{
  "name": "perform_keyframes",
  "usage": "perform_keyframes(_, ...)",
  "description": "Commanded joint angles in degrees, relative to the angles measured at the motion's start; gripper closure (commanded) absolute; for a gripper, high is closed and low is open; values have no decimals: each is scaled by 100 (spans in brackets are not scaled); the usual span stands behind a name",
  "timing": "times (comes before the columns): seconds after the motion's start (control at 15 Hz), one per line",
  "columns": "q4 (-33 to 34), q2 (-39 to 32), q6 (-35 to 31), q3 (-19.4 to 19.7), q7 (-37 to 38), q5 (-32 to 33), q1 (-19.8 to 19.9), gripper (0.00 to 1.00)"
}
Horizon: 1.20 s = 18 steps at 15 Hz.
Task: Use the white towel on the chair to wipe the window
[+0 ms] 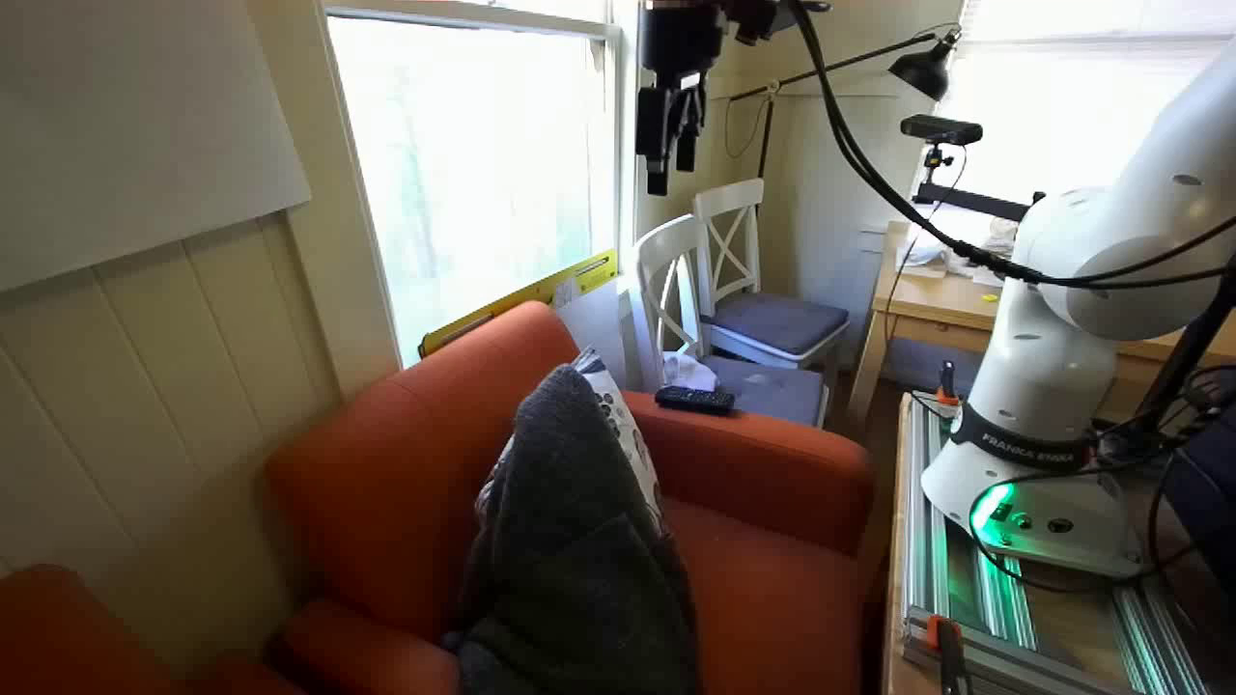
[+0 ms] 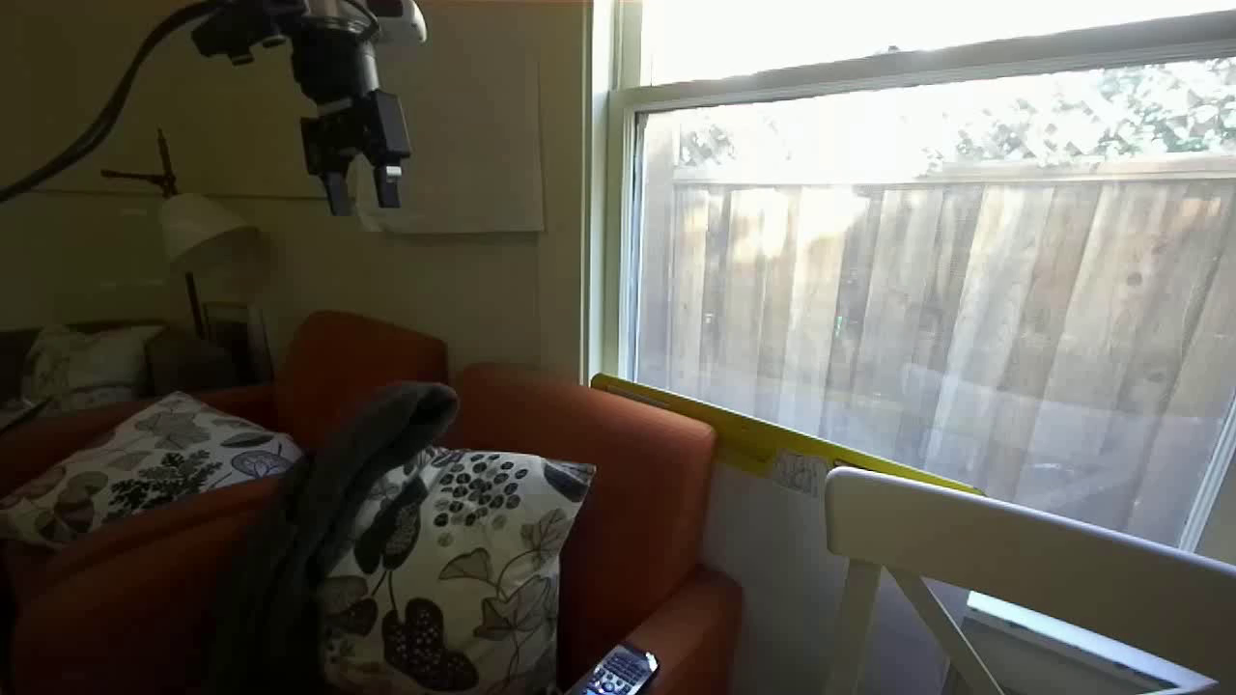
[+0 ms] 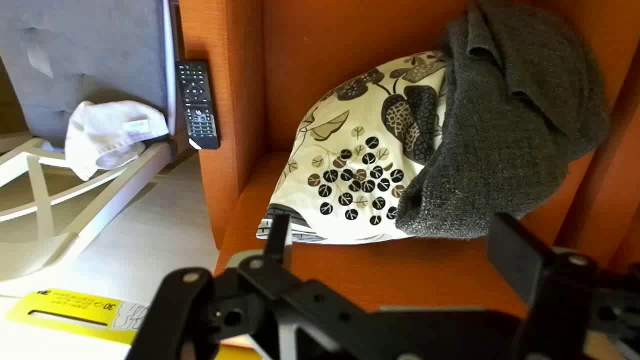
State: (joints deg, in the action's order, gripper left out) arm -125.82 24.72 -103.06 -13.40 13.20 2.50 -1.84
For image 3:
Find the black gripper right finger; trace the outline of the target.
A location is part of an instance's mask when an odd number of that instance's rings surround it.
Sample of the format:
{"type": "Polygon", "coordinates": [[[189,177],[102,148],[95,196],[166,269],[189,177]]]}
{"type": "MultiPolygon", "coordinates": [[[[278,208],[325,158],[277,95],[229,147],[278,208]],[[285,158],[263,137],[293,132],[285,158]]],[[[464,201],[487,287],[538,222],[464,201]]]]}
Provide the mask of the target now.
{"type": "Polygon", "coordinates": [[[554,250],[510,215],[494,215],[488,229],[488,261],[518,299],[532,304],[554,250]]]}

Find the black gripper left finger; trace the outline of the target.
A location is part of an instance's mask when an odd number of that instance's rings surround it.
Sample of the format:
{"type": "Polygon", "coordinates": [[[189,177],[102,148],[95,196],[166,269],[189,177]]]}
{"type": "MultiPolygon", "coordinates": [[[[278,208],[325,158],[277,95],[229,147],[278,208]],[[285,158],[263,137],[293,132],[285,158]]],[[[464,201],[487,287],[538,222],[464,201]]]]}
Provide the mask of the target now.
{"type": "Polygon", "coordinates": [[[283,262],[290,248],[290,217],[278,215],[272,219],[268,240],[264,246],[264,256],[275,262],[283,262]]]}

